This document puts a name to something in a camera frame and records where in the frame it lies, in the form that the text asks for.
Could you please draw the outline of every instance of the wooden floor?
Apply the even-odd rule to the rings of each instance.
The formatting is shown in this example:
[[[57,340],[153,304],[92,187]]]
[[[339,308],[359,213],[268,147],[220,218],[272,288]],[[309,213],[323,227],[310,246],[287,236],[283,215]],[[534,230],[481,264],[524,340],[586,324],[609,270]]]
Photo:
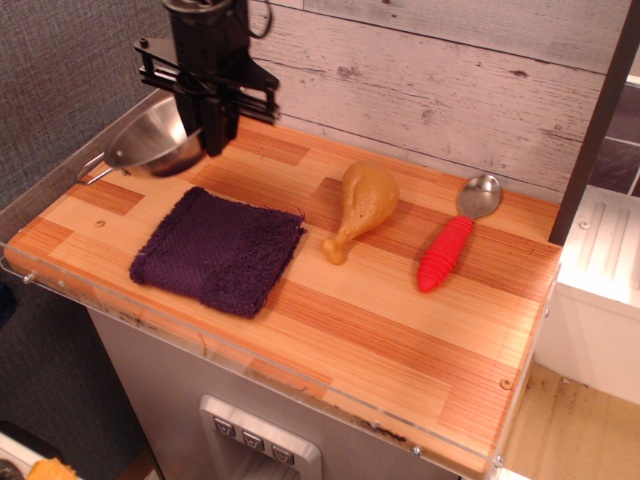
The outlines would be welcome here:
[[[532,480],[638,479],[640,406],[534,365],[504,458]]]

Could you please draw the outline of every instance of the bowl handle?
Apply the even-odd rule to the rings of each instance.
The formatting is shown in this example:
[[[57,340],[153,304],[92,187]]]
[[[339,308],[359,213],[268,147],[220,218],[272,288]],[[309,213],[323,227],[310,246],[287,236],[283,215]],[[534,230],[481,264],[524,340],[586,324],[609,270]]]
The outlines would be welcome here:
[[[85,166],[82,167],[82,170],[80,170],[78,172],[78,175],[76,176],[76,183],[81,183],[82,185],[91,185],[92,183],[97,182],[98,180],[100,180],[105,175],[111,173],[113,171],[113,168],[109,167],[104,172],[102,172],[101,174],[93,177],[91,180],[89,180],[89,181],[83,180],[84,176],[87,173],[89,173],[91,170],[93,170],[99,163],[101,163],[103,158],[104,158],[104,152],[102,152],[101,154],[99,154],[98,156],[93,158],[92,160],[89,160],[85,164]]]

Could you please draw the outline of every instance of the gray fabric wall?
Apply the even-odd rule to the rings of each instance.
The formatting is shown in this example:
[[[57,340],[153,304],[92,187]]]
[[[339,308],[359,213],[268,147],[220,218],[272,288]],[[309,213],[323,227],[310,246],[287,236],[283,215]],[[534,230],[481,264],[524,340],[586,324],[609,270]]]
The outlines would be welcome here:
[[[160,0],[0,2],[0,209],[151,92],[132,43],[168,32]],[[0,420],[84,478],[116,478],[146,442],[86,311],[0,282],[18,301],[0,327]]]

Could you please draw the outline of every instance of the dispenser button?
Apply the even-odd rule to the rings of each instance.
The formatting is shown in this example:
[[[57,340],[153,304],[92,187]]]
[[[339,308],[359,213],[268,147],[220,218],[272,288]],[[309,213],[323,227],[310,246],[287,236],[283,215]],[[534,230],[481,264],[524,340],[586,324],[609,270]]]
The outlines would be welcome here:
[[[285,450],[277,445],[271,445],[271,450],[273,452],[273,458],[287,465],[293,465],[293,453],[289,450]]]
[[[251,448],[253,448],[254,450],[260,450],[260,451],[264,450],[264,442],[257,435],[254,435],[253,433],[245,432],[243,430],[242,438],[244,440],[244,443],[250,446]]]
[[[220,433],[226,435],[227,437],[236,436],[236,429],[233,428],[233,425],[226,420],[222,420],[218,417],[213,417],[213,422],[216,424],[216,430],[218,430]]]

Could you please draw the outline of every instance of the red spoon handle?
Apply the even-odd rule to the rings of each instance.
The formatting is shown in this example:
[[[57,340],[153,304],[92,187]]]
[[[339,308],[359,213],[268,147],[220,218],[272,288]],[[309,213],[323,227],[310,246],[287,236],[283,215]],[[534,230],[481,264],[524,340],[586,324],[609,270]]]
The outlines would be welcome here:
[[[418,287],[429,292],[438,287],[451,273],[467,238],[473,230],[473,220],[459,216],[449,221],[425,252],[418,268]]]

